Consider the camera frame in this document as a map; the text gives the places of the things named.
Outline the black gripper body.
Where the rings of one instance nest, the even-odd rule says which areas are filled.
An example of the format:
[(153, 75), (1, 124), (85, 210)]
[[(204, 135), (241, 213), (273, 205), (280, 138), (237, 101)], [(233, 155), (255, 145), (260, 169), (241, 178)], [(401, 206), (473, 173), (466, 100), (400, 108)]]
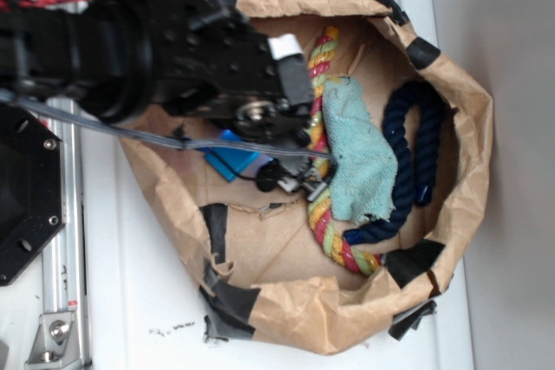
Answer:
[(288, 148), (258, 175), (258, 188), (304, 188), (309, 200), (315, 200), (335, 172), (319, 172), (300, 153), (311, 142), (316, 104), (297, 38), (269, 38), (248, 23), (236, 24), (231, 35), (222, 22), (210, 26), (215, 35), (208, 29), (192, 34), (207, 45), (185, 63), (187, 84), (166, 95), (165, 110), (172, 116), (208, 119), (244, 141)]

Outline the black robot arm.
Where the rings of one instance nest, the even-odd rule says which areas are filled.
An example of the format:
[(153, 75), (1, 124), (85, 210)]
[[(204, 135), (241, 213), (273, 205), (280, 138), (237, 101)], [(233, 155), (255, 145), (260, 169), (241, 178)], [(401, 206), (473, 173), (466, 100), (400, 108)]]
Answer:
[(84, 125), (127, 136), (152, 105), (173, 117), (202, 118), (234, 141), (141, 139), (177, 149), (222, 148), (271, 156), (261, 191), (304, 189), (317, 199), (333, 179), (310, 149), (315, 97), (307, 61), (292, 35), (257, 31), (219, 0), (1, 0), (1, 101), (58, 120), (66, 97)]

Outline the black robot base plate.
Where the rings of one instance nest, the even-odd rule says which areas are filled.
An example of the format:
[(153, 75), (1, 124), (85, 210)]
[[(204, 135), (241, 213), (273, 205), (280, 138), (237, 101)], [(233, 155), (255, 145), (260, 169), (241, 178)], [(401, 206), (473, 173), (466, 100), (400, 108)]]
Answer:
[(64, 226), (60, 139), (1, 106), (1, 285), (12, 284)]

